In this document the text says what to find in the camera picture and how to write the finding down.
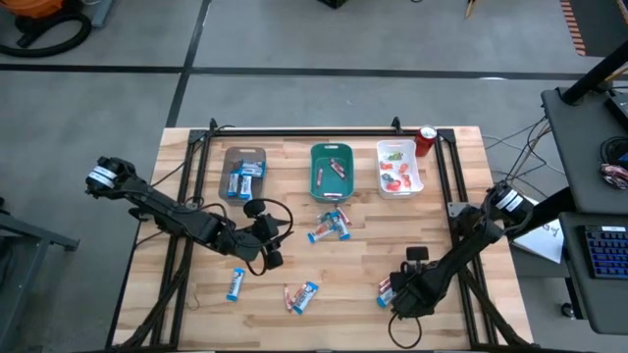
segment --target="white plastic bin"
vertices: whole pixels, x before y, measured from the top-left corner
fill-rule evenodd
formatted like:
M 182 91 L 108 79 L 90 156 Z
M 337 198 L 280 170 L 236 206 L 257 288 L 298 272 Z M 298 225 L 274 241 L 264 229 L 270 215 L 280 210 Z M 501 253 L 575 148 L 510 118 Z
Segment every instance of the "white plastic bin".
M 401 160 L 387 160 L 387 158 L 395 152 L 401 152 Z M 415 196 L 419 193 L 419 191 L 423 190 L 424 185 L 423 182 L 421 182 L 421 178 L 419 177 L 419 165 L 415 156 L 415 152 L 416 143 L 408 139 L 383 140 L 377 143 L 377 178 L 380 185 L 380 196 L 385 199 L 409 198 Z M 393 163 L 393 169 L 383 171 L 380 168 L 380 163 L 382 162 L 385 164 Z M 398 171 L 399 166 L 403 163 L 407 163 L 409 167 L 407 172 L 407 174 L 410 175 L 411 181 L 411 185 L 409 188 L 403 185 L 401 174 Z M 394 179 L 401 180 L 400 191 L 386 190 L 386 182 L 382 179 L 382 175 L 386 173 L 391 175 Z

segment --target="paper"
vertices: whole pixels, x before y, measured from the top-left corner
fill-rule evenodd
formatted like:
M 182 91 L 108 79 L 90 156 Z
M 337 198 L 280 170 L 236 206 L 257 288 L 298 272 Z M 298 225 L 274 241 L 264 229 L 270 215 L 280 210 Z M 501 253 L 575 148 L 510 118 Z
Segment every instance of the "paper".
M 526 198 L 535 205 L 539 203 L 529 197 Z M 530 230 L 527 234 L 514 239 L 512 243 L 535 255 L 560 264 L 563 241 L 564 236 L 560 227 L 560 221 L 554 220 L 546 225 Z

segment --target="wooden tabletop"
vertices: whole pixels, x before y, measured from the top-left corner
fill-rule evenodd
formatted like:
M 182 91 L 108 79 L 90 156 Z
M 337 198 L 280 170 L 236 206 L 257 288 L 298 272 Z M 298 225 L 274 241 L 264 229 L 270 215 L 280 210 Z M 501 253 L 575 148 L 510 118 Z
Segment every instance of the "wooden tabletop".
M 482 202 L 485 190 L 493 181 L 480 130 L 475 126 L 455 127 L 454 130 L 469 199 Z M 187 128 L 165 130 L 153 180 L 161 178 L 183 160 L 188 132 Z M 203 193 L 206 204 L 222 201 L 218 198 L 218 185 L 226 150 L 230 147 L 262 147 L 266 150 L 268 165 L 264 196 L 290 207 L 294 213 L 294 234 L 282 246 L 285 264 L 263 277 L 254 277 L 247 271 L 236 303 L 227 301 L 226 294 L 234 268 L 245 269 L 244 263 L 235 257 L 194 246 L 180 349 L 398 349 L 387 332 L 391 312 L 376 304 L 377 283 L 399 268 L 407 246 L 427 246 L 433 260 L 441 258 L 450 249 L 451 242 L 434 149 L 427 157 L 418 160 L 420 177 L 425 183 L 423 191 L 411 199 L 384 200 L 377 191 L 375 146 L 381 139 L 212 139 Z M 317 225 L 316 217 L 330 209 L 330 205 L 315 202 L 308 191 L 310 148 L 321 142 L 342 142 L 353 149 L 355 192 L 342 205 L 353 222 L 349 241 L 340 242 L 329 236 L 310 244 L 306 236 Z M 445 155 L 450 166 L 448 151 Z M 192 180 L 197 163 L 193 165 Z M 452 175 L 449 169 L 449 183 L 452 194 L 456 195 Z M 180 179 L 181 175 L 175 174 L 158 189 L 176 198 Z M 188 196 L 192 194 L 193 185 L 191 181 Z M 268 206 L 267 211 L 277 218 L 284 217 L 275 206 Z M 250 225 L 241 207 L 228 207 L 228 212 L 239 227 Z M 155 230 L 153 224 L 143 225 L 138 239 Z M 168 235 L 160 235 L 135 250 L 114 343 L 127 339 L 156 301 L 168 238 Z M 506 239 L 482 252 L 482 262 L 491 299 L 518 334 L 532 341 Z M 258 260 L 254 267 L 259 269 L 260 266 Z M 308 280 L 319 285 L 319 292 L 304 315 L 289 313 L 284 303 L 284 284 L 294 293 Z M 479 305 L 474 304 L 478 329 L 484 337 Z M 171 303 L 168 315 L 172 315 L 172 307 Z M 166 336 L 171 322 L 170 317 L 167 318 Z M 457 280 L 451 282 L 436 313 L 421 318 L 421 324 L 423 339 L 416 349 L 468 348 Z M 416 339 L 416 324 L 411 320 L 397 322 L 393 325 L 393 334 L 400 343 L 408 344 Z

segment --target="keyboard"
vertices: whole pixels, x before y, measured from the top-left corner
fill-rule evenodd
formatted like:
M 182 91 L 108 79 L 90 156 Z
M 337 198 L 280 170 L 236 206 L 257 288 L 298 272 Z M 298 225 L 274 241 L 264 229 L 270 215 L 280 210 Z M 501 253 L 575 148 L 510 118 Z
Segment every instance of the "keyboard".
M 628 232 L 624 227 L 582 226 L 593 278 L 628 279 Z

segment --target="red can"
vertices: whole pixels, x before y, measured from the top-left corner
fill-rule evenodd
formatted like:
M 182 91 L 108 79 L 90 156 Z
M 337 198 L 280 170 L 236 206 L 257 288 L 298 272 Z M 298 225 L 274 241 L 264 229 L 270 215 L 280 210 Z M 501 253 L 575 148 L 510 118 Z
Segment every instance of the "red can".
M 419 128 L 419 133 L 416 134 L 416 156 L 425 157 L 430 152 L 432 145 L 436 142 L 437 138 L 436 129 L 432 126 L 423 126 Z

